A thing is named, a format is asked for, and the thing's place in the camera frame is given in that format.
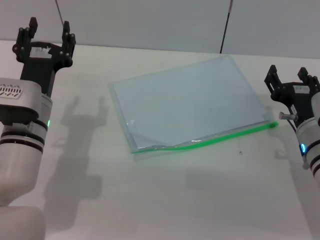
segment table surface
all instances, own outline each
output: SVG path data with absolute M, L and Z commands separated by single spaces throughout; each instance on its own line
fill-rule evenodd
M 13 44 L 0 41 L 0 76 L 19 79 Z M 56 74 L 36 187 L 13 205 L 43 209 L 47 240 L 318 239 L 320 191 L 286 121 L 194 150 L 130 153 L 108 84 L 219 56 L 77 45 Z M 288 110 L 270 99 L 270 65 L 282 82 L 300 67 L 320 76 L 317 59 L 230 56 L 275 116 Z

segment ventilation grille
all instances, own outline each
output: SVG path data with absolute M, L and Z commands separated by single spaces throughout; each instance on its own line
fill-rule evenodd
M 19 85 L 0 84 L 0 98 L 18 99 L 22 92 L 23 89 Z

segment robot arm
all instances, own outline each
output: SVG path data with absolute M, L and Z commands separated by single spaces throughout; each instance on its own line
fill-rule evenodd
M 61 47 L 31 42 L 37 28 L 37 20 L 32 17 L 29 27 L 19 29 L 12 48 L 17 61 L 24 64 L 20 80 L 0 78 L 0 122 L 4 125 L 0 137 L 0 239 L 29 239 L 26 236 L 30 233 L 30 239 L 41 239 L 45 232 L 41 230 L 44 225 L 38 224 L 43 220 L 41 212 L 8 205 L 36 185 L 55 75 L 59 69 L 72 66 L 76 39 L 65 21 Z M 32 221 L 38 227 L 27 233 L 26 229 L 33 231 L 27 227 L 35 226 Z
M 301 155 L 320 186 L 320 84 L 304 67 L 298 77 L 302 82 L 281 83 L 276 66 L 272 65 L 264 82 L 271 99 L 289 109 L 290 115 L 280 113 L 279 117 L 293 120 Z

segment clear plastic bag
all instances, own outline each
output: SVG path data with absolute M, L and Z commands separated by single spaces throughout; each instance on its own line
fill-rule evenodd
M 133 153 L 201 147 L 276 126 L 230 57 L 114 82 Z

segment blue led light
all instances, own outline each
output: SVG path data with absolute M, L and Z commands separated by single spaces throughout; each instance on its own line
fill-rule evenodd
M 307 151 L 307 147 L 303 143 L 301 144 L 301 150 L 303 153 L 305 153 Z

